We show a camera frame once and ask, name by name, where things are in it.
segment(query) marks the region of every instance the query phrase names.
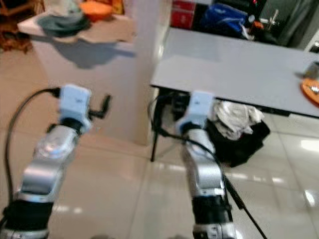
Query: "white towel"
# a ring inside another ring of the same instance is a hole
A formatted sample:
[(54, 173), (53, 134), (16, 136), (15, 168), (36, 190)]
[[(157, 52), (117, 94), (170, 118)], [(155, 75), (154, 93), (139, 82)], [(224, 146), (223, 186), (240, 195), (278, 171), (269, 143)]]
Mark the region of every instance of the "white towel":
[(225, 138), (238, 140), (243, 133), (252, 134), (250, 126), (260, 123), (264, 115), (253, 106), (216, 101), (208, 118)]

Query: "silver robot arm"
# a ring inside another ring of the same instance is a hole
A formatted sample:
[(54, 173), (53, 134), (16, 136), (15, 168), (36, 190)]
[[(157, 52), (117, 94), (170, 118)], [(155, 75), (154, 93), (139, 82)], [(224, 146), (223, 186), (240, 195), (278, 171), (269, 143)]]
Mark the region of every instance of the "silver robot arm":
[[(206, 130), (207, 114), (213, 95), (194, 92), (185, 116), (176, 123), (176, 131), (215, 152)], [(225, 190), (223, 172), (215, 158), (197, 145), (187, 142), (182, 149), (195, 217), (195, 239), (236, 239), (235, 227)]]
[(61, 89), (59, 125), (37, 144), (14, 201), (5, 210), (7, 222), (0, 239), (48, 237), (53, 204), (74, 159), (78, 139), (91, 128), (92, 117), (103, 118), (108, 109), (110, 97), (105, 98), (99, 112), (89, 109), (90, 98), (91, 92), (85, 88), (66, 85)]

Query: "red box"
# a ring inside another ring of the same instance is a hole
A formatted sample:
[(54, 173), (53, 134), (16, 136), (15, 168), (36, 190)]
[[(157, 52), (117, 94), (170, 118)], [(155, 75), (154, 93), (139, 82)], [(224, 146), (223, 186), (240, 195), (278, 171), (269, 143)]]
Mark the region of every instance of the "red box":
[(170, 25), (184, 29), (191, 29), (195, 14), (196, 3), (174, 0)]

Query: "white table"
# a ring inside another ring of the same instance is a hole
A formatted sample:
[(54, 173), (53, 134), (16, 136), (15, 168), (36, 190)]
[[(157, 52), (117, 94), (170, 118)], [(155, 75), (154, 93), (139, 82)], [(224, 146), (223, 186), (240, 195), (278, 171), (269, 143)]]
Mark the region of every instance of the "white table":
[(151, 85), (203, 90), (267, 112), (319, 118), (319, 108), (303, 96), (298, 76), (318, 59), (301, 50), (171, 28)]

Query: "orange bowl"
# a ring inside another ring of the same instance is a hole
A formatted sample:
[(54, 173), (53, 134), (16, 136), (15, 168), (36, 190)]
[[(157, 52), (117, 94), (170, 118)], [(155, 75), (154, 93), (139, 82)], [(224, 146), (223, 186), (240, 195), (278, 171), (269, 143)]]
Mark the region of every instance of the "orange bowl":
[(96, 1), (82, 2), (80, 8), (92, 22), (106, 19), (112, 15), (112, 6)]

